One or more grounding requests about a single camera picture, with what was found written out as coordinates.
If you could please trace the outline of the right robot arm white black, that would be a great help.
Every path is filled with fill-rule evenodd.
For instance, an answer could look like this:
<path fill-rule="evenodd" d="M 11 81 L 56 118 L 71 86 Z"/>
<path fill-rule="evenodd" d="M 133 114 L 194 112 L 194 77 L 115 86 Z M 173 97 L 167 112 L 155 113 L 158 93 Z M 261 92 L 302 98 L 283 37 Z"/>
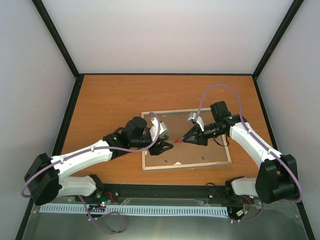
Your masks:
<path fill-rule="evenodd" d="M 207 146 L 209 139 L 226 136 L 237 142 L 258 167 L 255 178 L 235 177 L 225 182 L 229 197 L 251 196 L 265 204 L 280 200 L 297 201 L 301 196 L 297 184 L 298 169 L 295 158 L 271 147 L 251 128 L 240 114 L 231 114 L 224 101 L 210 106 L 213 123 L 204 121 L 195 112 L 187 118 L 193 127 L 183 135 L 182 142 Z"/>

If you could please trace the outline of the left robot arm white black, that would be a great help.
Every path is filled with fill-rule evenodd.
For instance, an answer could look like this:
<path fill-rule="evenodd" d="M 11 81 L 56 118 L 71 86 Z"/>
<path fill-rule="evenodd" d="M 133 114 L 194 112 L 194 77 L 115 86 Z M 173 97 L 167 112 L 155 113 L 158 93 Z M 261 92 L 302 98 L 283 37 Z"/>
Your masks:
<path fill-rule="evenodd" d="M 172 149 L 173 145 L 166 141 L 167 125 L 155 114 L 150 121 L 152 126 L 148 127 L 144 118 L 135 116 L 125 127 L 117 128 L 87 147 L 61 155 L 38 155 L 24 176 L 21 196 L 31 198 L 37 206 L 67 196 L 89 197 L 95 202 L 101 200 L 104 184 L 100 178 L 96 174 L 74 177 L 74 173 L 128 153 L 148 151 L 157 156 Z"/>

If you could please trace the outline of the red blue screwdriver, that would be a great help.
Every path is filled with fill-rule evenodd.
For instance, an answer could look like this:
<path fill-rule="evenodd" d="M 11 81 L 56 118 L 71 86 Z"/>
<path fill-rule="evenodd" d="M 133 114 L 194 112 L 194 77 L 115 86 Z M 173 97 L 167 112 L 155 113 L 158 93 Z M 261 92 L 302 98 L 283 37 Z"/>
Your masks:
<path fill-rule="evenodd" d="M 180 143 L 182 143 L 183 142 L 183 139 L 176 139 L 176 140 L 174 140 L 173 142 L 171 142 L 171 144 L 180 144 Z"/>

